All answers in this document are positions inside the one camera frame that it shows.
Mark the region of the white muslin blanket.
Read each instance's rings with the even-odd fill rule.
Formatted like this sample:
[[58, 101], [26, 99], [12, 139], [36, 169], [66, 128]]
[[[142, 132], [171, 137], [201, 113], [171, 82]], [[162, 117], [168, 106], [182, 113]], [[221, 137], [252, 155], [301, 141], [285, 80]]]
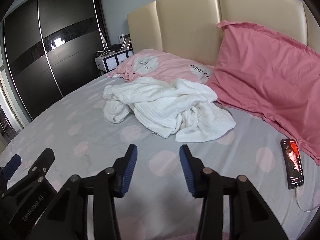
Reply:
[[232, 115], [217, 106], [217, 94], [207, 85], [185, 79], [171, 83], [139, 77], [103, 91], [105, 118], [118, 124], [133, 113], [147, 129], [177, 142], [216, 140], [236, 126]]

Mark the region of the black smartphone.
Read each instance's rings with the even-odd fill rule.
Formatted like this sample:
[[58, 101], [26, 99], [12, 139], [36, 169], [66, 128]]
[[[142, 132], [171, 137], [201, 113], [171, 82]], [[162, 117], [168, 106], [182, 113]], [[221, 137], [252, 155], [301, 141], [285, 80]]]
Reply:
[[288, 189], [298, 188], [304, 184], [304, 174], [297, 144], [294, 140], [283, 139], [280, 145], [285, 161]]

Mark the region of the grey polka dot bedsheet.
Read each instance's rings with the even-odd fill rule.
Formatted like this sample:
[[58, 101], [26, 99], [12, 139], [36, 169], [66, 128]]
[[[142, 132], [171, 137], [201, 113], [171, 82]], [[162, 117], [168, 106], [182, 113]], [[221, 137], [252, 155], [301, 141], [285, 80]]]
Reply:
[[[120, 124], [103, 114], [103, 90], [123, 80], [101, 76], [53, 104], [12, 139], [1, 153], [1, 165], [13, 155], [22, 163], [9, 181], [23, 178], [45, 148], [55, 161], [47, 179], [57, 190], [73, 174], [96, 175], [125, 154], [130, 144], [138, 159], [130, 188], [116, 199], [122, 239], [168, 239], [194, 236], [202, 201], [191, 196], [185, 183], [174, 136], [163, 139], [133, 116]], [[264, 120], [232, 109], [236, 127], [220, 139], [190, 144], [192, 154], [220, 175], [249, 178], [289, 239], [297, 239], [315, 215], [319, 204], [319, 166], [302, 153], [305, 183], [287, 188], [280, 141], [284, 136]]]

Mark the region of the white nightstand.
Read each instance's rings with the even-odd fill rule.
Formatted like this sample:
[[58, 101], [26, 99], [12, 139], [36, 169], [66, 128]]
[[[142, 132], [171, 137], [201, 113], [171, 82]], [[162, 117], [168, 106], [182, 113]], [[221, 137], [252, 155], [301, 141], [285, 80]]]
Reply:
[[94, 55], [95, 64], [100, 74], [114, 70], [125, 59], [133, 55], [132, 46], [122, 49], [121, 44], [113, 44], [106, 50], [98, 50]]

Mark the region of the black sliding wardrobe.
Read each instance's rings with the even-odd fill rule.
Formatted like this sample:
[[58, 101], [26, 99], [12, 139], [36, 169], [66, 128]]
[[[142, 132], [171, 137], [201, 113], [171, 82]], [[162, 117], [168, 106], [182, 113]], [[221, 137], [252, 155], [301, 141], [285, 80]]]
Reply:
[[101, 0], [26, 0], [3, 22], [9, 80], [29, 119], [96, 79], [110, 46]]

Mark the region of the light pink printed pillow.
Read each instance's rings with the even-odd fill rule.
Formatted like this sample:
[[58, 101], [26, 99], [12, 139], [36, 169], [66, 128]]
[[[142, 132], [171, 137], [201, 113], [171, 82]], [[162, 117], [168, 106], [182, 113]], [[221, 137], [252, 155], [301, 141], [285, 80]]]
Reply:
[[120, 63], [107, 77], [120, 77], [132, 82], [139, 77], [152, 77], [171, 83], [174, 79], [206, 83], [213, 73], [213, 66], [200, 64], [171, 53], [143, 49]]

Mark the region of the dark pink pillow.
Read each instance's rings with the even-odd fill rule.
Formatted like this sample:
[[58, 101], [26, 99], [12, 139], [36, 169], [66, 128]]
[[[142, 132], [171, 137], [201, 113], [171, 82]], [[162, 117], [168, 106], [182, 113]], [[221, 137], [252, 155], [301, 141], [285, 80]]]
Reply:
[[222, 21], [207, 85], [218, 101], [264, 119], [319, 162], [319, 54], [257, 23]]

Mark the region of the beige padded headboard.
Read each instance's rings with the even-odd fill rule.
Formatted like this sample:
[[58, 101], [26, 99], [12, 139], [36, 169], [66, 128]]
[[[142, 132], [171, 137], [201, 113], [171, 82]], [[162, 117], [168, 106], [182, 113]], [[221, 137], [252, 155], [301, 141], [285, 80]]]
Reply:
[[257, 23], [319, 51], [319, 25], [300, 0], [156, 0], [127, 16], [134, 52], [155, 49], [206, 65], [216, 62], [223, 20]]

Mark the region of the picture frame on nightstand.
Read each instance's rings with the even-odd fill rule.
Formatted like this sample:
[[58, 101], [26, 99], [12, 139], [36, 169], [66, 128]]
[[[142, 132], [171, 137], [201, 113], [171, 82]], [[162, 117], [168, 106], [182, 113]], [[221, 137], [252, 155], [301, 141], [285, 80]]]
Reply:
[[124, 39], [123, 45], [121, 47], [121, 50], [128, 50], [130, 49], [131, 46], [131, 38], [130, 37], [126, 37]]

